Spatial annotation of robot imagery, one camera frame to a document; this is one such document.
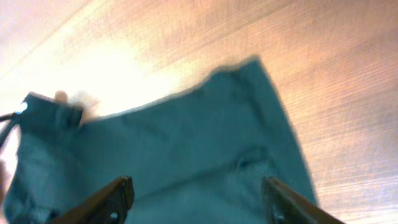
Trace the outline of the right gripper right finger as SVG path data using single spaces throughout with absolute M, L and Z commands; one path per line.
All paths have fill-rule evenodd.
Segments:
M 344 224 L 275 177 L 262 181 L 266 223 Z

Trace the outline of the black t-shirt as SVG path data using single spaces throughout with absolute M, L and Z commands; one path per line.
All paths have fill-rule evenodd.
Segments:
M 9 223 L 45 223 L 122 175 L 135 192 L 128 223 L 264 223 L 265 176 L 316 200 L 257 58 L 186 95 L 87 123 L 77 108 L 35 94 L 25 102 Z

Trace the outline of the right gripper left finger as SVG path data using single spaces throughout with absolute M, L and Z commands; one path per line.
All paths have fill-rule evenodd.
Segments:
M 130 176 L 121 176 L 50 224 L 123 224 L 134 203 Z

